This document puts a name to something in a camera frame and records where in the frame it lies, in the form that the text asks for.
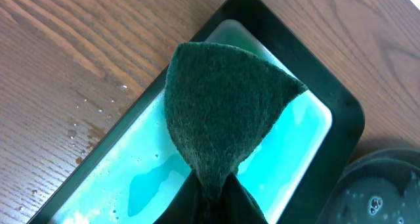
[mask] tray rim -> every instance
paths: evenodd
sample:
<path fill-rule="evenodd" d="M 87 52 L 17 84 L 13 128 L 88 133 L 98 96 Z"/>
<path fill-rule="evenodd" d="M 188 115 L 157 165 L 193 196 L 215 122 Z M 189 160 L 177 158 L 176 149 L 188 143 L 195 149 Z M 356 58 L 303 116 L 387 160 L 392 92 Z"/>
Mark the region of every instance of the tray rim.
<path fill-rule="evenodd" d="M 228 19 L 240 22 L 331 111 L 331 128 L 278 220 L 278 223 L 284 224 L 315 223 L 362 136 L 365 125 L 362 107 L 261 0 L 226 0 L 190 41 L 205 41 L 222 21 Z M 293 47 L 285 48 L 280 44 L 280 40 Z M 42 205 L 28 221 L 29 224 L 48 223 L 51 220 L 74 190 L 165 87 L 166 73 L 167 67 Z"/>

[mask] scouring pad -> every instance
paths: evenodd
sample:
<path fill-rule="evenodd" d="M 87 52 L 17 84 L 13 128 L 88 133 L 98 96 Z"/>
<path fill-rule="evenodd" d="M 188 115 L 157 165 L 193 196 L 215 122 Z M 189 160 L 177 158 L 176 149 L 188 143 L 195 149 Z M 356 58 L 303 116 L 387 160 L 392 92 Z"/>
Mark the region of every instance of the scouring pad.
<path fill-rule="evenodd" d="M 164 111 L 171 139 L 207 200 L 260 144 L 306 86 L 238 47 L 181 43 L 169 69 Z"/>

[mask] tray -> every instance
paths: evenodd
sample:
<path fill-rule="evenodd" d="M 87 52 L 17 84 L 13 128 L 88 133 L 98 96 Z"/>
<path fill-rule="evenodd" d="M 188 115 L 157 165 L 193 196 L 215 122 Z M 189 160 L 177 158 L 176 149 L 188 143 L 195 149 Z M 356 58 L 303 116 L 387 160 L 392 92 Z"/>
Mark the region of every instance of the tray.
<path fill-rule="evenodd" d="M 191 41 L 241 47 L 308 85 L 240 165 L 238 179 L 269 223 L 315 223 L 362 134 L 357 100 L 260 0 L 227 0 Z M 190 172 L 165 125 L 165 74 L 30 223 L 152 223 L 159 217 Z"/>

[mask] green scouring pad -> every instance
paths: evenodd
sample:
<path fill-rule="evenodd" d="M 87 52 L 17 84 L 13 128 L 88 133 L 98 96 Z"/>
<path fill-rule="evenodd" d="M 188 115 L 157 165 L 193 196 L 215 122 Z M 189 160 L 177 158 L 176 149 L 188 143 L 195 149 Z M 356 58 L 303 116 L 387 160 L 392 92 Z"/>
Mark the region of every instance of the green scouring pad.
<path fill-rule="evenodd" d="M 306 86 L 238 47 L 181 43 L 167 72 L 167 128 L 196 173 L 203 196 L 216 200 L 227 176 L 260 144 L 286 105 Z"/>

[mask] wooden table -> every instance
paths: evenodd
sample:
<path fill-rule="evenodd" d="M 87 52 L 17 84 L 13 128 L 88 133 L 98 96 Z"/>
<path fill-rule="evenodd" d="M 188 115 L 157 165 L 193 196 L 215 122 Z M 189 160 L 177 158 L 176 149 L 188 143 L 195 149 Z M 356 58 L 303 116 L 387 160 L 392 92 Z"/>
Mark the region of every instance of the wooden table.
<path fill-rule="evenodd" d="M 410 0 L 263 0 L 360 100 L 354 157 L 420 146 Z M 25 223 L 224 0 L 0 0 L 0 223 Z"/>

